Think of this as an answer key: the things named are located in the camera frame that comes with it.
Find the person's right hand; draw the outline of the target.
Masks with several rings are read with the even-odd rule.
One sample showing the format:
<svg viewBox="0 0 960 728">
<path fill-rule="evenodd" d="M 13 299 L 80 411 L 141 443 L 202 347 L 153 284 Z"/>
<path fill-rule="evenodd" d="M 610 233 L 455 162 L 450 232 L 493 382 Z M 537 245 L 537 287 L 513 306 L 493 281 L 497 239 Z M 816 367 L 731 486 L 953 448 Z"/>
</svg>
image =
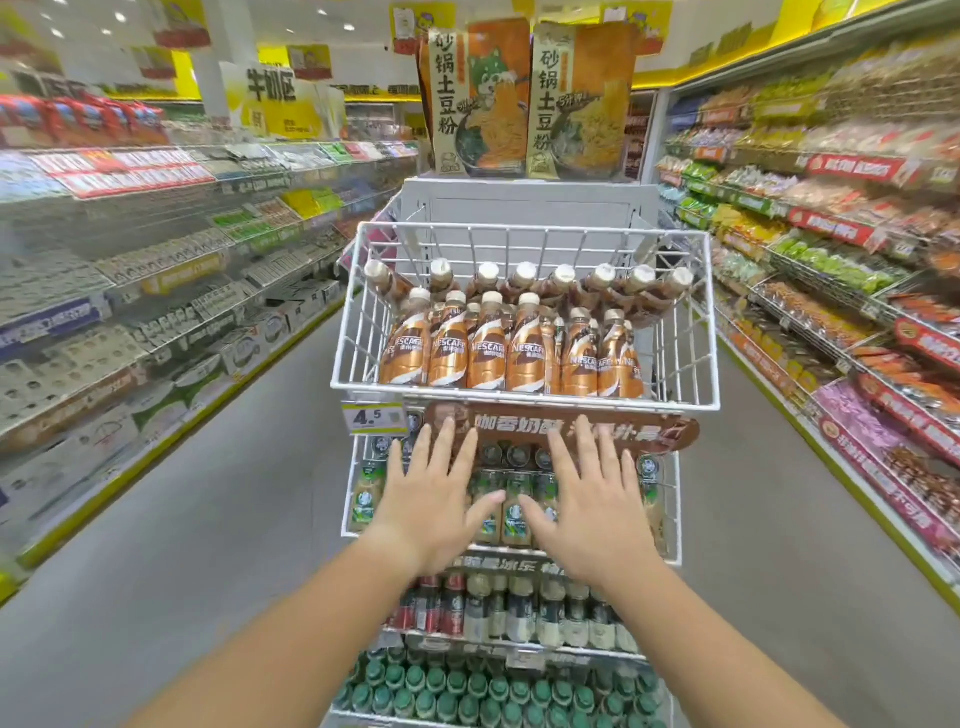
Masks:
<svg viewBox="0 0 960 728">
<path fill-rule="evenodd" d="M 566 575 L 607 597 L 645 567 L 662 564 L 644 503 L 633 489 L 630 452 L 618 454 L 607 427 L 593 430 L 603 481 L 584 482 L 558 430 L 548 444 L 558 479 L 558 543 L 539 543 Z"/>
</svg>

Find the person's left hand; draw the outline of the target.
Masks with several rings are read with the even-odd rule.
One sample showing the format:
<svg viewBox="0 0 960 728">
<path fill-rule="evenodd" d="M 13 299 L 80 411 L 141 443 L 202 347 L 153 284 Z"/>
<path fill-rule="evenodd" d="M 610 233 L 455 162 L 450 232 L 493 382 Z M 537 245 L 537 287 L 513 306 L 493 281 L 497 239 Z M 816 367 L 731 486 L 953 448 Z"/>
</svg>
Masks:
<svg viewBox="0 0 960 728">
<path fill-rule="evenodd" d="M 400 502 L 376 507 L 362 541 L 393 565 L 403 582 L 436 576 L 462 555 L 478 535 L 467 534 L 467 504 L 478 436 L 467 432 L 446 480 L 434 478 L 434 434 L 430 425 L 419 432 L 405 470 L 405 495 Z M 389 459 L 402 459 L 402 445 L 393 442 Z"/>
</svg>

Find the person's left forearm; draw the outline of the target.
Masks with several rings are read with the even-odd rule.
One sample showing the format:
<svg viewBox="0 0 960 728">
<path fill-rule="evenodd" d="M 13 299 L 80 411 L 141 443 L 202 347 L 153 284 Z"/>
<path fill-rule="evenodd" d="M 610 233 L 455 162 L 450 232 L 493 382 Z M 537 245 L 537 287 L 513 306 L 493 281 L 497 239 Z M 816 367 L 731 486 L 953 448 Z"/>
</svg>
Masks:
<svg viewBox="0 0 960 728">
<path fill-rule="evenodd" d="M 319 728 L 356 658 L 441 551 L 369 530 L 197 661 L 124 728 Z"/>
</svg>

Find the person's right forearm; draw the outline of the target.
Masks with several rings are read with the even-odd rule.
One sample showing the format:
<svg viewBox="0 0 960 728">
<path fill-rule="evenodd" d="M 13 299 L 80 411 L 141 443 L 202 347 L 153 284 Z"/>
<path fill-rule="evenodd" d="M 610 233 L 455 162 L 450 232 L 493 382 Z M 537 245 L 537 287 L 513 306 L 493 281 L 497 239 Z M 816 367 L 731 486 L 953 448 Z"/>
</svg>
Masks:
<svg viewBox="0 0 960 728">
<path fill-rule="evenodd" d="M 564 568 L 606 597 L 692 728 L 849 728 L 658 553 Z"/>
</svg>

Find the group of glass coffee bottles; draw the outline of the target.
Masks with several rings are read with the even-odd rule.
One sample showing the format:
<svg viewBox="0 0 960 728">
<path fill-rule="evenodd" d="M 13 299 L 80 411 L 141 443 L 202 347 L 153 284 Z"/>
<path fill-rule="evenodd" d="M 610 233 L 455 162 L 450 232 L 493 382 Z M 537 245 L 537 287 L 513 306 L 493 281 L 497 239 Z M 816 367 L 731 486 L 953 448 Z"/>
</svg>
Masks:
<svg viewBox="0 0 960 728">
<path fill-rule="evenodd" d="M 371 524 L 380 504 L 392 443 L 401 444 L 407 469 L 416 441 L 408 436 L 355 438 L 343 502 L 341 535 L 358 537 Z M 659 554 L 673 565 L 683 560 L 679 456 L 643 454 L 645 509 Z M 524 519 L 519 495 L 533 498 L 553 519 L 559 516 L 559 481 L 546 444 L 500 441 L 480 444 L 467 487 L 467 505 L 488 492 L 504 490 L 506 499 L 486 520 L 463 558 L 469 568 L 505 570 L 507 561 L 543 561 L 546 553 Z"/>
</svg>

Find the brown promotional banner strip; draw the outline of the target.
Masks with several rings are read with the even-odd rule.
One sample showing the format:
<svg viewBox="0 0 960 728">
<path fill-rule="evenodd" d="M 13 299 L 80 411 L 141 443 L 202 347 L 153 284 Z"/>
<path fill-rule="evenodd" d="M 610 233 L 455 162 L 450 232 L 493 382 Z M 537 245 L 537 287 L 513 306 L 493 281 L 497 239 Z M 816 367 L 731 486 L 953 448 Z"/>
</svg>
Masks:
<svg viewBox="0 0 960 728">
<path fill-rule="evenodd" d="M 480 445 L 500 441 L 546 445 L 549 432 L 558 431 L 572 447 L 577 443 L 580 416 L 594 430 L 608 428 L 618 454 L 629 450 L 634 455 L 669 455 L 687 449 L 701 434 L 698 420 L 680 414 L 490 402 L 432 402 L 424 410 L 423 424 L 439 433 L 451 418 L 457 436 L 474 429 Z"/>
</svg>

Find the yellow price tag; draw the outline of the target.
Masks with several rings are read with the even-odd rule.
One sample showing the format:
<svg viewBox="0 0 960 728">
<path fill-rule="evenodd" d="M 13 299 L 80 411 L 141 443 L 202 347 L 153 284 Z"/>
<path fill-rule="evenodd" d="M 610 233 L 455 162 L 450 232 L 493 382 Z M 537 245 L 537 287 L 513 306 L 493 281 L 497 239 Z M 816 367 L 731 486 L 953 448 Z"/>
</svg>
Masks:
<svg viewBox="0 0 960 728">
<path fill-rule="evenodd" d="M 346 430 L 354 436 L 407 436 L 409 421 L 402 402 L 348 402 L 341 404 Z"/>
</svg>

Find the row of red and white bottles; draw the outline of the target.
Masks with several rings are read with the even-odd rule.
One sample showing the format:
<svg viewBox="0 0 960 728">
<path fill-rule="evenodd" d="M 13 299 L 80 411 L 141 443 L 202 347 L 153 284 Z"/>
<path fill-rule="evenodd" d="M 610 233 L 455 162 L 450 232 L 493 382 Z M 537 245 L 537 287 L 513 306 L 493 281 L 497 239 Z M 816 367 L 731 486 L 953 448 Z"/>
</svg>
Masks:
<svg viewBox="0 0 960 728">
<path fill-rule="evenodd" d="M 421 577 L 404 592 L 386 626 L 474 645 L 640 653 L 601 591 L 550 574 L 450 570 Z"/>
</svg>

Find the group of brown coffee bottles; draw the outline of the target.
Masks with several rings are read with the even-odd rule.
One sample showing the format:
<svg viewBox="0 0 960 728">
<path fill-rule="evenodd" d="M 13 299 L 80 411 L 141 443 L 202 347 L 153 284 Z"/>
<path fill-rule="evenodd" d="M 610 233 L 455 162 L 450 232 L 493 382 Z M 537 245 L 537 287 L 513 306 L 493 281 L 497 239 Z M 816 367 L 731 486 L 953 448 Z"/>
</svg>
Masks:
<svg viewBox="0 0 960 728">
<path fill-rule="evenodd" d="M 688 297 L 694 273 L 680 265 L 659 274 L 639 264 L 619 274 L 607 263 L 583 278 L 569 264 L 546 276 L 540 271 L 521 261 L 502 278 L 498 263 L 485 261 L 463 289 L 451 262 L 437 258 L 421 287 L 386 262 L 367 260 L 367 287 L 394 309 L 377 382 L 641 399 L 645 382 L 636 332 Z"/>
</svg>

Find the group of green-capped bottles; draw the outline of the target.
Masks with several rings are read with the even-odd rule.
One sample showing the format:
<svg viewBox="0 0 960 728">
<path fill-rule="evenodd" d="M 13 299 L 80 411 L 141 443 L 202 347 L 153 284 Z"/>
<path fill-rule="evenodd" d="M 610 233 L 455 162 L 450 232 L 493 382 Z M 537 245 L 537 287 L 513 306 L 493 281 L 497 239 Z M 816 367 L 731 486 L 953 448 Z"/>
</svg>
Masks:
<svg viewBox="0 0 960 728">
<path fill-rule="evenodd" d="M 330 716 L 336 728 L 676 728 L 649 666 L 494 649 L 369 651 Z"/>
</svg>

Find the refrigerated dairy shelf unit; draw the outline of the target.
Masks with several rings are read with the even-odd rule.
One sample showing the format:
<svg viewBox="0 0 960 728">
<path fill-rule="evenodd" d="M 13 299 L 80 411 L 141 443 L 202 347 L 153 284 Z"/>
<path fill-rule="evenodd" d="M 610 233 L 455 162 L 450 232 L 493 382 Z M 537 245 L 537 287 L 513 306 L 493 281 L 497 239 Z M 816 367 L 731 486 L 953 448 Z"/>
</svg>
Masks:
<svg viewBox="0 0 960 728">
<path fill-rule="evenodd" d="M 0 150 L 0 607 L 341 305 L 342 252 L 423 159 L 149 107 L 168 145 Z"/>
</svg>

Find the orange noodle bag with bowl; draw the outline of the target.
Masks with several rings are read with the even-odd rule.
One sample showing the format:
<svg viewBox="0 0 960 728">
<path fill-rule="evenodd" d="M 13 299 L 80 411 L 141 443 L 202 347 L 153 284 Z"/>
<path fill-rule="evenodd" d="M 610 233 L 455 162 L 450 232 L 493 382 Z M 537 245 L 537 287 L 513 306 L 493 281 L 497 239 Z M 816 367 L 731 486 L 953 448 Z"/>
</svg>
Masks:
<svg viewBox="0 0 960 728">
<path fill-rule="evenodd" d="M 624 21 L 535 26 L 528 178 L 610 181 L 620 175 L 638 34 Z"/>
</svg>

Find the orange noodle bag with dog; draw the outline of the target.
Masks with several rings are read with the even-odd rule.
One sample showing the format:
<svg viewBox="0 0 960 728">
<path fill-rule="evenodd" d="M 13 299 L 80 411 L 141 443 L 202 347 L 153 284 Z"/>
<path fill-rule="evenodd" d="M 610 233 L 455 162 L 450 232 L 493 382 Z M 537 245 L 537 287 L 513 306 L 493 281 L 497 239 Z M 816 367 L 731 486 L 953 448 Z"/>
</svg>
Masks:
<svg viewBox="0 0 960 728">
<path fill-rule="evenodd" d="M 421 37 L 417 70 L 438 175 L 525 175 L 531 41 L 523 17 L 431 28 Z"/>
</svg>

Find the yellow and white hanging sign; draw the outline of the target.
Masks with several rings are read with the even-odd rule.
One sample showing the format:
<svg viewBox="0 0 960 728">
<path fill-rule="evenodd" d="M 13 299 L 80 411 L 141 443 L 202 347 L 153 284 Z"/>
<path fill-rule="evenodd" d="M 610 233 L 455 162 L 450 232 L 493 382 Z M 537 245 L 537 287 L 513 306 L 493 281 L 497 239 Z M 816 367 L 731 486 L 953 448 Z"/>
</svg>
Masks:
<svg viewBox="0 0 960 728">
<path fill-rule="evenodd" d="M 256 137 L 342 140 L 347 131 L 343 91 L 298 79 L 292 69 L 221 62 L 229 124 Z"/>
</svg>

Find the row of red packets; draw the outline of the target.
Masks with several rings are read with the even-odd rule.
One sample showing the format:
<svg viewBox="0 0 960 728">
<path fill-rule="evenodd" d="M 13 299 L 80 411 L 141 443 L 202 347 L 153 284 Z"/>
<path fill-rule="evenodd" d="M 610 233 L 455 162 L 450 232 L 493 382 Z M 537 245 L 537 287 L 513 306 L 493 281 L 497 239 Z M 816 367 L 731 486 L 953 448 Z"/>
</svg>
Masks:
<svg viewBox="0 0 960 728">
<path fill-rule="evenodd" d="M 0 95 L 0 150 L 165 146 L 163 112 L 90 95 Z"/>
</svg>

